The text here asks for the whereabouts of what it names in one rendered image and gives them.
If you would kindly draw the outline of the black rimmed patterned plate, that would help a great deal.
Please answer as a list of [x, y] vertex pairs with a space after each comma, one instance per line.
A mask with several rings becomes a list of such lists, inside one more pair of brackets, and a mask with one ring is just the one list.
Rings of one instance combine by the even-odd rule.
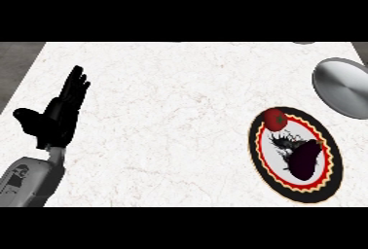
[[[321, 122], [302, 110], [278, 106], [289, 117], [280, 131], [265, 126], [264, 113], [253, 119], [249, 129], [249, 153], [264, 181], [286, 198], [302, 203], [329, 200], [342, 186], [342, 153], [336, 139]], [[290, 156], [311, 139], [320, 140], [323, 152], [317, 158], [312, 178], [299, 180], [290, 173]]]

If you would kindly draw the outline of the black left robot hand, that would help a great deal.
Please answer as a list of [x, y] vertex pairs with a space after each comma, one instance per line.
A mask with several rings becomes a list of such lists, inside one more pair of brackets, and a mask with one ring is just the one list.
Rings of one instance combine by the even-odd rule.
[[51, 147], [66, 148], [74, 138], [79, 110], [91, 82], [86, 80], [83, 68], [76, 66], [67, 78], [61, 94], [55, 97], [43, 113], [29, 108], [20, 108], [14, 117], [21, 123], [26, 134], [36, 137], [36, 148], [46, 150]]

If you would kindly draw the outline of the dark purple eggplant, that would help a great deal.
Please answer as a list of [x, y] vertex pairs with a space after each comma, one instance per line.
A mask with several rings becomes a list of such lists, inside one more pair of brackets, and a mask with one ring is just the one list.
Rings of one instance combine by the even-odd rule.
[[290, 156], [290, 173], [302, 181], [308, 181], [315, 173], [317, 158], [323, 152], [321, 141], [311, 139], [304, 143]]

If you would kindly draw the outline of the red tomato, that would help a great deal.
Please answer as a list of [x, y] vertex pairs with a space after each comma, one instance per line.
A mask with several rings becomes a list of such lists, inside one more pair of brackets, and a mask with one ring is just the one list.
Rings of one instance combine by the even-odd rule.
[[277, 109], [271, 108], [264, 113], [265, 126], [271, 131], [280, 131], [289, 125], [289, 117], [286, 113]]

